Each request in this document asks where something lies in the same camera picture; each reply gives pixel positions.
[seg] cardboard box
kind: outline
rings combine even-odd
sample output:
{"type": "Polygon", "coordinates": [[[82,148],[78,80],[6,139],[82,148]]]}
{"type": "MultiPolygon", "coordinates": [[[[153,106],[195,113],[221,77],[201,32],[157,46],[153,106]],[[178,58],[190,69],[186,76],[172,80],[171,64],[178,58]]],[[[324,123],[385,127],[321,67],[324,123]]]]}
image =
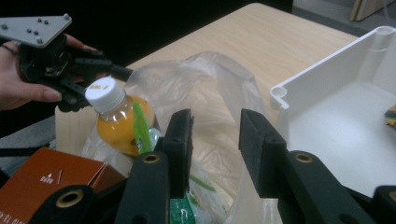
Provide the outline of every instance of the cardboard box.
{"type": "Polygon", "coordinates": [[[0,223],[28,223],[58,189],[88,185],[100,192],[124,178],[107,163],[42,147],[0,189],[0,223]]]}

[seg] plastic bag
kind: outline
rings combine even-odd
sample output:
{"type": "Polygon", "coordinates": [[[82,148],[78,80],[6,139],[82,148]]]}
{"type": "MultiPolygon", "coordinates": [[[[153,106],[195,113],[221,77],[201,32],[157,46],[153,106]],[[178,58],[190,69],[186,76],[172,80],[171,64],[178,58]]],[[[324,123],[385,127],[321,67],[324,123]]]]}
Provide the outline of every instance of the plastic bag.
{"type": "MultiPolygon", "coordinates": [[[[257,196],[238,149],[241,109],[264,114],[262,96],[248,70],[222,54],[203,52],[184,61],[150,63],[138,68],[125,90],[154,106],[163,132],[172,114],[191,110],[191,173],[195,168],[203,169],[219,196],[191,187],[203,210],[210,214],[210,223],[278,222],[276,202],[257,196]]],[[[92,151],[87,148],[84,147],[86,155],[92,151]]],[[[91,158],[99,154],[102,160],[112,161],[110,153],[107,156],[94,152],[91,158]]]]}

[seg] table surface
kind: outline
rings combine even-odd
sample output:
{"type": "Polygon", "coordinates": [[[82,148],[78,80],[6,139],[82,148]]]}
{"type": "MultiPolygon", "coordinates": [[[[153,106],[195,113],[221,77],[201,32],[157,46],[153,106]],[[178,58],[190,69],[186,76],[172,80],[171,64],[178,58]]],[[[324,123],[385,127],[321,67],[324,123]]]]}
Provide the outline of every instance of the table surface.
{"type": "MultiPolygon", "coordinates": [[[[184,60],[203,51],[227,55],[252,73],[261,91],[267,118],[274,123],[270,89],[303,71],[357,37],[261,4],[251,4],[132,63],[184,60]]],[[[92,130],[95,113],[55,111],[57,149],[78,154],[92,130]]]]}

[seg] white container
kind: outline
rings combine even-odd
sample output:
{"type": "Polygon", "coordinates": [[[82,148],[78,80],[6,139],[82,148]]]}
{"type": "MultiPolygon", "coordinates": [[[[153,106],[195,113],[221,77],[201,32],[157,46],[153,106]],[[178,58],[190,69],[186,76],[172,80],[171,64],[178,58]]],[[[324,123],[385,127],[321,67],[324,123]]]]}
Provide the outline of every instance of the white container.
{"type": "Polygon", "coordinates": [[[342,185],[372,197],[396,185],[396,29],[382,26],[271,89],[288,150],[318,156],[342,185]]]}

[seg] bottle cap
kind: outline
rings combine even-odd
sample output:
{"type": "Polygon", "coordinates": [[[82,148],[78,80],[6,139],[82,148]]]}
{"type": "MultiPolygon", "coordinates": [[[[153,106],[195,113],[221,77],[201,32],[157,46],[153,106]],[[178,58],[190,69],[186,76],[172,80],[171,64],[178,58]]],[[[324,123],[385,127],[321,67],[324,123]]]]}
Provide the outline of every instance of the bottle cap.
{"type": "Polygon", "coordinates": [[[85,98],[98,113],[117,108],[125,97],[125,91],[116,79],[102,77],[94,81],[85,91],[85,98]]]}

